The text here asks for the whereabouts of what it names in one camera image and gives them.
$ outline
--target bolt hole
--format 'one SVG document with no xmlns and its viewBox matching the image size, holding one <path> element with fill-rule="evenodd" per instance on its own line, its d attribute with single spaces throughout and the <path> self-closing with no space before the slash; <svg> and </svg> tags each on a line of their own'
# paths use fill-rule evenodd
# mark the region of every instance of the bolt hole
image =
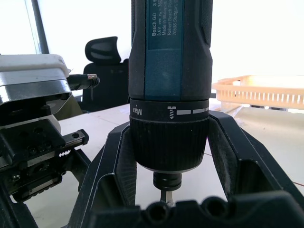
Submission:
<svg viewBox="0 0 304 228">
<path fill-rule="evenodd" d="M 22 137 L 22 138 L 26 138 L 28 137 L 29 133 L 27 132 L 20 132 L 19 136 Z"/>
<path fill-rule="evenodd" d="M 37 152 L 37 150 L 36 150 L 36 148 L 35 148 L 34 146 L 29 146 L 29 147 L 28 147 L 28 151 L 29 151 L 29 153 L 30 153 L 31 155 L 34 155 L 34 154 L 36 154 L 36 152 Z"/>
<path fill-rule="evenodd" d="M 43 132 L 43 129 L 41 127 L 37 127 L 34 129 L 34 132 L 37 133 L 37 134 L 40 134 Z"/>
<path fill-rule="evenodd" d="M 217 197 L 211 197 L 206 199 L 202 207 L 211 215 L 214 217 L 225 217 L 227 215 L 228 209 L 227 209 L 227 203 Z"/>
<path fill-rule="evenodd" d="M 38 165 L 38 166 L 33 170 L 33 173 L 37 173 L 37 172 L 42 171 L 42 170 L 44 170 L 44 164 Z"/>
<path fill-rule="evenodd" d="M 14 175 L 12 177 L 13 182 L 19 181 L 20 180 L 20 175 Z"/>
<path fill-rule="evenodd" d="M 148 219 L 153 224 L 163 223 L 169 216 L 169 208 L 165 203 L 154 203 L 147 210 Z"/>
<path fill-rule="evenodd" d="M 79 137 L 79 134 L 78 133 L 74 133 L 74 134 L 72 134 L 72 137 L 76 139 L 76 138 Z"/>
<path fill-rule="evenodd" d="M 45 141 L 45 142 L 43 143 L 43 145 L 44 145 L 47 149 L 50 149 L 50 148 L 52 147 L 50 141 Z"/>
</svg>

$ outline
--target black office chair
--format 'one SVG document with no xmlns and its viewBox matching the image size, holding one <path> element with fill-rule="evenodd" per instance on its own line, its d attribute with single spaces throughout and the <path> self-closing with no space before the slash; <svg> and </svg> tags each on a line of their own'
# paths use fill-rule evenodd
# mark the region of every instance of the black office chair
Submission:
<svg viewBox="0 0 304 228">
<path fill-rule="evenodd" d="M 94 89 L 83 91 L 81 109 L 95 112 L 126 104 L 129 60 L 120 62 L 117 37 L 91 40 L 85 46 L 85 55 L 93 63 L 85 67 L 84 74 L 97 74 L 100 83 Z"/>
</svg>

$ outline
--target window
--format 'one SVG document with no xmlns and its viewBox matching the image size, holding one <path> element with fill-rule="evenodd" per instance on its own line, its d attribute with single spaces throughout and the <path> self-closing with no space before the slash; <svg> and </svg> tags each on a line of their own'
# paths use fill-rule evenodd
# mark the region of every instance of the window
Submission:
<svg viewBox="0 0 304 228">
<path fill-rule="evenodd" d="M 88 41 L 117 36 L 122 60 L 131 51 L 131 0 L 39 0 L 51 54 L 63 57 L 72 74 L 81 74 L 90 63 Z"/>
<path fill-rule="evenodd" d="M 36 54 L 24 0 L 0 0 L 0 53 Z"/>
</svg>

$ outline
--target torque scale markings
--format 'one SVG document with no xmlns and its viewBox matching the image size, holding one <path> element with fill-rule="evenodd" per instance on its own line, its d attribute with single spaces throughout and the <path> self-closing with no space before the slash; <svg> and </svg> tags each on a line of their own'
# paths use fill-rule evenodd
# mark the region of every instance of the torque scale markings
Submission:
<svg viewBox="0 0 304 228">
<path fill-rule="evenodd" d="M 174 110 L 176 110 L 176 107 L 168 106 L 168 110 L 170 111 L 170 119 L 174 118 Z M 193 110 L 176 110 L 176 115 L 190 115 L 190 114 L 198 114 L 198 113 L 204 113 L 208 111 L 209 108 L 201 108 L 201 109 L 193 109 Z"/>
<path fill-rule="evenodd" d="M 133 112 L 138 114 L 138 115 L 142 115 L 142 113 L 143 113 L 141 108 L 133 108 Z"/>
<path fill-rule="evenodd" d="M 168 107 L 169 111 L 170 111 L 170 119 L 174 118 L 174 110 L 176 109 L 176 107 Z"/>
</svg>

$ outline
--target screw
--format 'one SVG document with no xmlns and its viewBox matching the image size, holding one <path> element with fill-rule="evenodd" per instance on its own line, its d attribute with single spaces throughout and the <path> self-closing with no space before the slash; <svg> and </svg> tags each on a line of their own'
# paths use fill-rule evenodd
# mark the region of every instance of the screw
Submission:
<svg viewBox="0 0 304 228">
<path fill-rule="evenodd" d="M 12 179 L 13 179 L 13 182 L 19 181 L 20 175 L 14 175 Z"/>
<path fill-rule="evenodd" d="M 28 147 L 28 151 L 29 151 L 29 153 L 31 154 L 31 155 L 34 155 L 36 152 L 37 152 L 37 150 L 36 150 L 36 148 L 35 147 Z"/>
</svg>

